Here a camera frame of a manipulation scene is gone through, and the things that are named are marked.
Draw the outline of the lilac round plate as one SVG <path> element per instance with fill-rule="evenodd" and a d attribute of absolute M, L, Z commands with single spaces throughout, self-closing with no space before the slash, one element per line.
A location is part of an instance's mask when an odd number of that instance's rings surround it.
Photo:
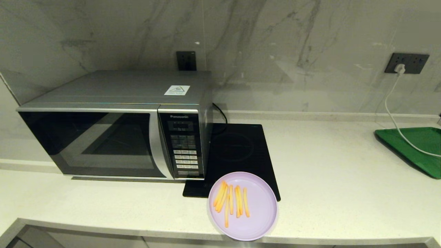
<path fill-rule="evenodd" d="M 222 181 L 234 189 L 234 213 L 229 215 L 229 227 L 225 228 L 225 205 L 218 213 L 213 202 Z M 247 188 L 250 217 L 236 218 L 235 188 L 240 186 L 242 196 Z M 233 172 L 219 178 L 208 195 L 208 213 L 214 226 L 226 236 L 239 241 L 254 241 L 265 236 L 274 227 L 278 216 L 277 199 L 271 187 L 260 177 L 248 172 Z"/>

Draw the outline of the microwave door with dark glass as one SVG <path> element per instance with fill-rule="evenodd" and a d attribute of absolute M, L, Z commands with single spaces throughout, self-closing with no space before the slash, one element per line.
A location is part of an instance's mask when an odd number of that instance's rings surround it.
<path fill-rule="evenodd" d="M 156 108 L 31 108 L 19 115 L 65 175 L 172 179 Z"/>

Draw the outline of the silver Panasonic microwave body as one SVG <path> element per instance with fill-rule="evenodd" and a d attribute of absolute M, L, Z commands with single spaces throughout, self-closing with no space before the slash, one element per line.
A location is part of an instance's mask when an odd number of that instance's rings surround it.
<path fill-rule="evenodd" d="M 185 96 L 164 95 L 171 85 L 190 88 Z M 163 151 L 173 177 L 166 180 L 205 179 L 213 126 L 210 72 L 96 71 L 22 107 L 156 108 Z"/>

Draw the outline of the black induction cooktop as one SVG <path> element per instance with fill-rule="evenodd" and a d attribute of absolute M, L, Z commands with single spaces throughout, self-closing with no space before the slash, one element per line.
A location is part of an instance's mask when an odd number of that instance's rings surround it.
<path fill-rule="evenodd" d="M 233 172 L 255 174 L 271 187 L 277 201 L 281 200 L 260 124 L 214 123 L 206 177 L 204 180 L 188 180 L 183 196 L 207 198 L 214 183 Z"/>

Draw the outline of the white triangle warning sticker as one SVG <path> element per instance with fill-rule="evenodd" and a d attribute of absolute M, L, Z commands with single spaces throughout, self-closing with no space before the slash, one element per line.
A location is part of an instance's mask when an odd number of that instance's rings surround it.
<path fill-rule="evenodd" d="M 167 91 L 164 93 L 164 95 L 167 96 L 185 96 L 188 92 L 190 86 L 184 86 L 184 85 L 171 85 Z"/>

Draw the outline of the orange carrot sticks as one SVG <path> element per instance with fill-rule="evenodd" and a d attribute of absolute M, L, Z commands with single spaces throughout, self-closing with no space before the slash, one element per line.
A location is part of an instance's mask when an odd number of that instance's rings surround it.
<path fill-rule="evenodd" d="M 219 213 L 222 210 L 225 201 L 227 199 L 228 191 L 229 191 L 229 186 L 227 184 L 224 184 L 222 188 L 222 196 L 220 197 L 219 201 L 216 204 L 216 212 Z"/>

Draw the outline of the green plastic tray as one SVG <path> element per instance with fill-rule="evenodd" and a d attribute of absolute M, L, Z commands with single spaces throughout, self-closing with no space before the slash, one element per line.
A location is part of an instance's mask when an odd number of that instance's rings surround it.
<path fill-rule="evenodd" d="M 434 179 L 441 179 L 441 128 L 401 128 L 405 138 L 417 148 L 432 154 L 424 154 L 409 145 L 396 129 L 378 129 L 375 138 L 395 155 L 416 170 Z"/>

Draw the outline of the small black wall socket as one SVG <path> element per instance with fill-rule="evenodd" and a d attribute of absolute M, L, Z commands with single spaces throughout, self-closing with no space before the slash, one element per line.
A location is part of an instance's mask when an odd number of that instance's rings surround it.
<path fill-rule="evenodd" d="M 197 71 L 196 52 L 176 51 L 175 53 L 179 71 Z"/>

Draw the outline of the wide black wall socket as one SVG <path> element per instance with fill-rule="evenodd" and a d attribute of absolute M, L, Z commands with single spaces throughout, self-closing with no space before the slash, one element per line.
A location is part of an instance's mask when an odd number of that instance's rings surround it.
<path fill-rule="evenodd" d="M 430 55 L 394 52 L 385 68 L 385 73 L 396 73 L 395 68 L 399 64 L 404 65 L 405 74 L 420 74 Z"/>

